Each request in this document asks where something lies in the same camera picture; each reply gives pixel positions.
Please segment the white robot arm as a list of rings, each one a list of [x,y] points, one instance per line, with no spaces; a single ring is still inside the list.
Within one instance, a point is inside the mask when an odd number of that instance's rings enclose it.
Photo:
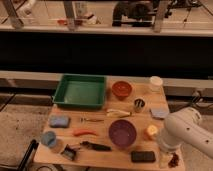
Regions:
[[[168,166],[183,142],[213,159],[213,133],[202,128],[201,122],[200,112],[193,107],[185,107],[165,117],[163,127],[156,135],[160,168]]]

